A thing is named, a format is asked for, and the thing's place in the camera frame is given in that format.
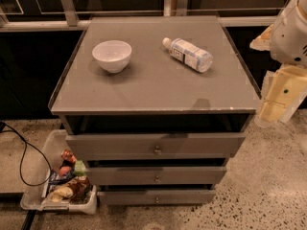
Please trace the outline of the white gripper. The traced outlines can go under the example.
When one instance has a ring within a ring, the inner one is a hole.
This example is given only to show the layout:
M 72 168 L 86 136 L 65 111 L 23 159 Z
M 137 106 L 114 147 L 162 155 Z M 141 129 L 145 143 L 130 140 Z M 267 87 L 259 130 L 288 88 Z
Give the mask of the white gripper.
M 267 79 L 269 89 L 262 98 L 258 118 L 265 123 L 287 123 L 306 98 L 307 0 L 291 0 L 249 47 L 271 51 L 271 57 L 283 63 Z

